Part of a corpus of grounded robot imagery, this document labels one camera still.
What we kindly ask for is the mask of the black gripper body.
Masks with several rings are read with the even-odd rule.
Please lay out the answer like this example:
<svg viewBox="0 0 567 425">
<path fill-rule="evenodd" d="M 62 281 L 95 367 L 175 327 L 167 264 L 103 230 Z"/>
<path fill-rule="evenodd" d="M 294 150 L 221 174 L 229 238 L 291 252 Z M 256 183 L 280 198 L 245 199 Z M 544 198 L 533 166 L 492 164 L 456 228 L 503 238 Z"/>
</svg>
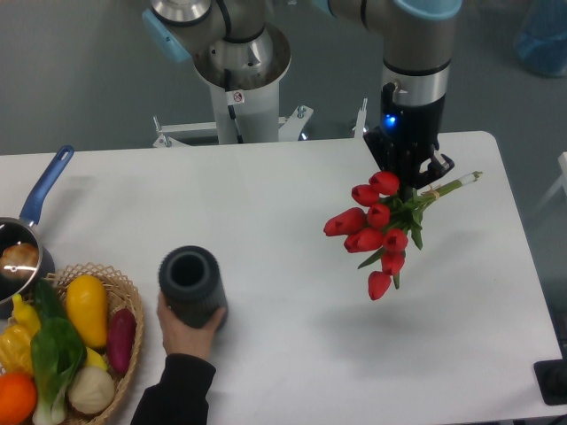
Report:
<svg viewBox="0 0 567 425">
<path fill-rule="evenodd" d="M 396 151 L 394 174 L 400 183 L 412 184 L 417 167 L 434 151 L 439 151 L 443 109 L 443 98 L 431 104 L 406 106 L 396 103 L 392 93 L 381 95 L 381 119 L 377 128 L 382 128 L 392 138 Z"/>
</svg>

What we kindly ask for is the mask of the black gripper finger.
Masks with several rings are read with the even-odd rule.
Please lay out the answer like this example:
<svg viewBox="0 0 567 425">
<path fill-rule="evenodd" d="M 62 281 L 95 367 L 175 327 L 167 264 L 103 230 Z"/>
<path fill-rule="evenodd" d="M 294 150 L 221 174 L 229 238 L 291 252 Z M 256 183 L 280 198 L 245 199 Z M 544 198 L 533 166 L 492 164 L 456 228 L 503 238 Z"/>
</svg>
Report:
<svg viewBox="0 0 567 425">
<path fill-rule="evenodd" d="M 436 182 L 454 168 L 454 161 L 447 155 L 434 151 L 427 161 L 420 164 L 414 173 L 412 187 L 421 189 Z"/>
<path fill-rule="evenodd" d="M 375 127 L 363 136 L 373 159 L 381 171 L 396 172 L 396 151 L 392 138 L 382 128 Z"/>
</svg>

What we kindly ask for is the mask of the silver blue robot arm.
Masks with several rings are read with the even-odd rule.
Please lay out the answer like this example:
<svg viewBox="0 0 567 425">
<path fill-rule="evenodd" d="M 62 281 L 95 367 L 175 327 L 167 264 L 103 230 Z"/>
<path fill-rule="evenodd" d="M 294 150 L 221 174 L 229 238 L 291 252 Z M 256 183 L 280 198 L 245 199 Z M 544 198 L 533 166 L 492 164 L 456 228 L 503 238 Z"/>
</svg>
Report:
<svg viewBox="0 0 567 425">
<path fill-rule="evenodd" d="M 439 150 L 458 1 L 321 1 L 321 10 L 384 39 L 381 117 L 366 138 L 378 166 L 403 191 L 444 176 L 453 161 Z M 161 51 L 191 60 L 207 83 L 222 144 L 282 137 L 279 82 L 291 63 L 284 34 L 262 1 L 153 1 L 142 15 Z"/>
</svg>

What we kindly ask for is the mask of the black sleeved forearm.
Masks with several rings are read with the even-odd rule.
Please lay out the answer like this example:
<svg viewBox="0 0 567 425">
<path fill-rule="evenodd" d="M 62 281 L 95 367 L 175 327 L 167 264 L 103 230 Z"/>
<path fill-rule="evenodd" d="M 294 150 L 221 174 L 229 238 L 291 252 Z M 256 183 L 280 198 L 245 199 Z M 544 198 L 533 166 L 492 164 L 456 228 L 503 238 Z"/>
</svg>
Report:
<svg viewBox="0 0 567 425">
<path fill-rule="evenodd" d="M 147 388 L 131 424 L 207 424 L 206 396 L 216 368 L 188 354 L 169 354 L 160 381 Z"/>
</svg>

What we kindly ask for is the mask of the person's bare hand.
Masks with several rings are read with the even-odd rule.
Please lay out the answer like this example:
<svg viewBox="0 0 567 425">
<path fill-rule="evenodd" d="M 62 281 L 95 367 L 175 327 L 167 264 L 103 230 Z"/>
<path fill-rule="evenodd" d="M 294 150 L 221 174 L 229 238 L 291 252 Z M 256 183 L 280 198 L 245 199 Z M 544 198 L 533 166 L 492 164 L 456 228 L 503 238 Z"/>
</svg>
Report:
<svg viewBox="0 0 567 425">
<path fill-rule="evenodd" d="M 202 328 L 192 328 L 183 323 L 169 307 L 165 295 L 160 292 L 157 315 L 167 355 L 184 354 L 208 360 L 216 331 L 221 326 L 226 309 L 218 308 Z"/>
</svg>

